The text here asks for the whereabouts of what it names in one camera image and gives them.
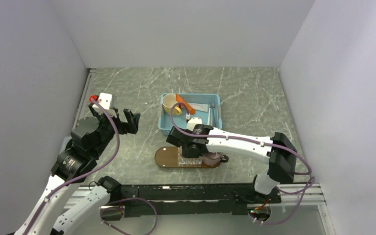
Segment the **brown wooden board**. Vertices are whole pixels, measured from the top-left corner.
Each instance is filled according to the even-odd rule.
[[[158,149],[155,153],[155,162],[163,168],[216,168],[221,164],[218,162],[215,165],[202,163],[201,166],[178,166],[178,147],[175,146],[166,146]]]

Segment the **clear plastic container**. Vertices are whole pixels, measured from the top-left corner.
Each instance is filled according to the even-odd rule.
[[[178,148],[178,166],[180,167],[194,167],[201,166],[202,157],[199,158],[184,158],[182,156],[182,148]]]

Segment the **red cable connector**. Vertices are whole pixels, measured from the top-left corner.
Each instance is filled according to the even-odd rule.
[[[91,95],[90,98],[89,98],[89,101],[90,101],[90,102],[92,101],[92,98],[93,98],[95,101],[97,101],[98,96],[95,95],[95,94]]]

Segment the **blue plastic tray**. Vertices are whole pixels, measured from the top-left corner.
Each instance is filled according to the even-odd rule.
[[[168,94],[162,94],[161,96],[161,113],[159,116],[159,122],[158,127],[162,131],[162,134],[164,136],[169,135],[169,132],[172,129],[172,122],[171,118],[169,117],[169,114],[167,114],[162,106],[162,99],[164,96]],[[220,102],[220,96],[217,94],[179,94],[186,102],[188,103],[197,103],[197,104],[208,104],[211,105],[211,103],[214,102],[215,108],[212,109],[213,114],[211,114],[211,118],[215,118],[215,124],[218,129],[222,129],[222,120],[221,120],[221,102]],[[187,121],[185,120],[185,114],[186,110],[182,108],[182,114],[181,115],[174,115],[174,121],[175,124],[177,124],[178,127],[186,129],[187,127]],[[208,121],[208,112],[202,112],[195,110],[195,114],[191,115],[191,118],[201,118],[203,124],[207,124]]]

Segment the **orange object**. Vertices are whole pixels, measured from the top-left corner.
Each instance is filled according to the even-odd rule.
[[[269,202],[269,198],[267,198],[266,199],[266,202],[263,204],[263,205],[261,205],[260,207],[256,207],[256,208],[254,208],[255,210],[261,210],[261,209],[263,209],[263,207],[264,206],[266,206],[266,204]]]
[[[180,95],[176,94],[175,96],[176,96],[177,102],[182,102],[187,106],[190,114],[195,114],[195,109],[193,109],[184,99],[182,99],[182,97]]]

